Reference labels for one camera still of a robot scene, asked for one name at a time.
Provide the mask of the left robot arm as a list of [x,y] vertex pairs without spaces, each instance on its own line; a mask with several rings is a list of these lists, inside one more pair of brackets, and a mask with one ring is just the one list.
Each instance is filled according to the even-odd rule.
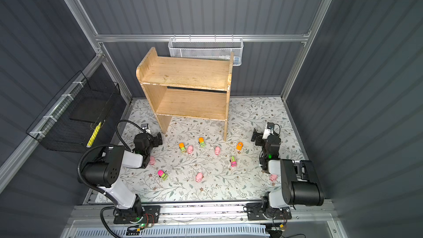
[[[133,149],[119,132],[121,123],[129,123],[140,130],[133,139]],[[144,206],[139,195],[122,181],[120,171],[122,168],[145,169],[153,160],[152,150],[163,144],[162,134],[153,135],[148,124],[138,125],[129,120],[118,121],[115,133],[120,145],[87,148],[77,165],[78,180],[113,203],[111,207],[102,209],[100,218],[103,222],[104,211],[112,210],[114,224],[137,224],[146,228],[158,222],[160,206]]]

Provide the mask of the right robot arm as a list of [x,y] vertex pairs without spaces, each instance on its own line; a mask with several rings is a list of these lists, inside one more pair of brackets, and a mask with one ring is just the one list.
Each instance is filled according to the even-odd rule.
[[323,205],[325,196],[311,161],[281,159],[277,151],[282,140],[272,129],[266,129],[264,133],[253,130],[251,141],[262,148],[259,158],[262,171],[276,176],[281,187],[264,194],[260,202],[246,204],[244,210],[248,220],[288,221],[295,206]]

